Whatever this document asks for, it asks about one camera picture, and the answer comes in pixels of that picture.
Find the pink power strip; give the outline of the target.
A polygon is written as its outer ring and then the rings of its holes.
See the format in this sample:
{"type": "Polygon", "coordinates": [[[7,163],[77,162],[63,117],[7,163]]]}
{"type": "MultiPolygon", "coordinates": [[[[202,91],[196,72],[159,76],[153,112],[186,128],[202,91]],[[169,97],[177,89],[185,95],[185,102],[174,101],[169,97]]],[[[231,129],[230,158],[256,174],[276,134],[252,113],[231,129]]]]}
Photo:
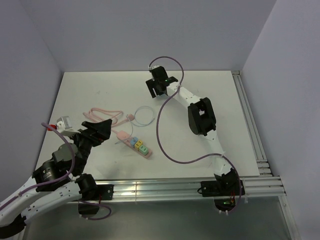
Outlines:
{"type": "Polygon", "coordinates": [[[116,134],[116,137],[121,143],[125,144],[145,159],[148,159],[153,154],[153,151],[147,147],[141,139],[132,137],[125,131],[119,131],[116,134]]]}

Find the blue charger plug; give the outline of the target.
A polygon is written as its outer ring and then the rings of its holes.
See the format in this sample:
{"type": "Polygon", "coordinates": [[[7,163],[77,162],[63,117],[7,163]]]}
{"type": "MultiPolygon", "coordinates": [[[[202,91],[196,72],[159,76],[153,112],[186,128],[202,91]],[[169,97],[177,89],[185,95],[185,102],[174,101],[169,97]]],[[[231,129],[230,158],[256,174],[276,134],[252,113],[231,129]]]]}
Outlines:
{"type": "Polygon", "coordinates": [[[130,139],[130,141],[129,141],[130,146],[131,146],[132,148],[134,148],[134,147],[135,147],[135,144],[137,143],[138,140],[139,140],[139,139],[138,139],[137,137],[132,137],[132,138],[130,139]]]}

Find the yellow charger plug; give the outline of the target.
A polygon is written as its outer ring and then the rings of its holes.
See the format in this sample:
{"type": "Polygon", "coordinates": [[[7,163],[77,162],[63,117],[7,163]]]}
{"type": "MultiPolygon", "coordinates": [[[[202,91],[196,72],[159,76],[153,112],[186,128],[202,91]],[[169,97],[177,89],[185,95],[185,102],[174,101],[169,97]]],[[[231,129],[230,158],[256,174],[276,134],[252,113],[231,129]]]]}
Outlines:
{"type": "Polygon", "coordinates": [[[142,140],[138,140],[135,144],[134,144],[134,148],[138,151],[141,147],[141,145],[143,145],[143,141],[142,140]]]}

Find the green charger plug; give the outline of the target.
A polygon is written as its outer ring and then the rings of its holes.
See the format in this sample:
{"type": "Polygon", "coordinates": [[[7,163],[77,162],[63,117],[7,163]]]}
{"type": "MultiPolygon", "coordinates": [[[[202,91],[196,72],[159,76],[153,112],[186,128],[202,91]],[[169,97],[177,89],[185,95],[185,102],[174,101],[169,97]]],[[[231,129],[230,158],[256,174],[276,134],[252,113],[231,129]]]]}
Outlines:
{"type": "Polygon", "coordinates": [[[140,152],[142,155],[146,156],[146,155],[149,153],[149,149],[148,149],[145,145],[142,144],[142,145],[139,147],[139,152],[140,152]]]}

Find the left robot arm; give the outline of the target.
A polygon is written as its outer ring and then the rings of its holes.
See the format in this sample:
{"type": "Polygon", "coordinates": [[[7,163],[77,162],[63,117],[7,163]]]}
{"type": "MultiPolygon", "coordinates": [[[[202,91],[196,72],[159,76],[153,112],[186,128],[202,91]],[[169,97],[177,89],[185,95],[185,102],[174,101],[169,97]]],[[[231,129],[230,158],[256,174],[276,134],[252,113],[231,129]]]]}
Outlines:
{"type": "Polygon", "coordinates": [[[0,203],[0,237],[10,238],[22,232],[31,220],[65,203],[86,202],[99,195],[91,174],[84,173],[92,148],[107,141],[112,120],[82,122],[83,129],[73,130],[67,116],[56,124],[42,123],[57,134],[63,144],[30,178],[0,203]]]}

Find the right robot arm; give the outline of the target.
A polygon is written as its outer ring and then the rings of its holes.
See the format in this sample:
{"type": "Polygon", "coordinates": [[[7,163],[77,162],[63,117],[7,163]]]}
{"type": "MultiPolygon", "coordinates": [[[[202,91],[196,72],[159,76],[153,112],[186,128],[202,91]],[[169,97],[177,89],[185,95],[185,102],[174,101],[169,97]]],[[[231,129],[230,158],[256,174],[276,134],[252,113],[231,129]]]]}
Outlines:
{"type": "Polygon", "coordinates": [[[152,79],[146,81],[147,88],[153,98],[166,95],[167,99],[161,105],[156,118],[156,140],[161,152],[170,161],[188,165],[196,163],[208,157],[214,157],[218,163],[218,169],[213,174],[216,180],[216,189],[222,195],[229,194],[234,186],[242,190],[241,179],[234,164],[225,156],[225,152],[219,142],[217,136],[217,120],[211,100],[207,97],[200,98],[185,87],[182,86],[182,81],[175,77],[169,77],[165,68],[160,65],[150,66],[149,72],[152,79]],[[191,132],[196,136],[203,136],[210,141],[214,147],[219,149],[218,152],[208,153],[196,159],[189,161],[179,161],[169,156],[164,150],[160,140],[160,118],[162,111],[170,100],[175,99],[187,110],[188,126],[191,132]]]}

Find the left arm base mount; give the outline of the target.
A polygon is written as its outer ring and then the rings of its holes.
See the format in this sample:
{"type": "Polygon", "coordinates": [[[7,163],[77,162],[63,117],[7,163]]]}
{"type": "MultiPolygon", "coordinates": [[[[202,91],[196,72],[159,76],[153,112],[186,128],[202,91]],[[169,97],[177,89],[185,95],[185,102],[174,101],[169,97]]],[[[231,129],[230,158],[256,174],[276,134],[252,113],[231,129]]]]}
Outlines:
{"type": "Polygon", "coordinates": [[[77,210],[80,218],[87,221],[101,221],[109,218],[112,215],[110,206],[103,203],[103,201],[111,201],[114,194],[113,184],[101,184],[93,193],[93,196],[86,199],[77,199],[77,210]],[[96,216],[99,210],[107,210],[107,214],[103,216],[96,216]]]}

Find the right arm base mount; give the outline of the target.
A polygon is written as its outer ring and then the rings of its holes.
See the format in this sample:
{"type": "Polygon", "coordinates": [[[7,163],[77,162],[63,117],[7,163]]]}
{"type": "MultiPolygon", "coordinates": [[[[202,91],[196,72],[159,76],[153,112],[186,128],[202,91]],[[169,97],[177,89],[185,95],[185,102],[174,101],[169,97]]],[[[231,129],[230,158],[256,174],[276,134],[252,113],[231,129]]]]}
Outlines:
{"type": "Polygon", "coordinates": [[[214,197],[214,205],[218,211],[229,213],[237,205],[236,197],[242,197],[246,192],[241,180],[208,180],[200,182],[197,193],[203,198],[214,197]]]}

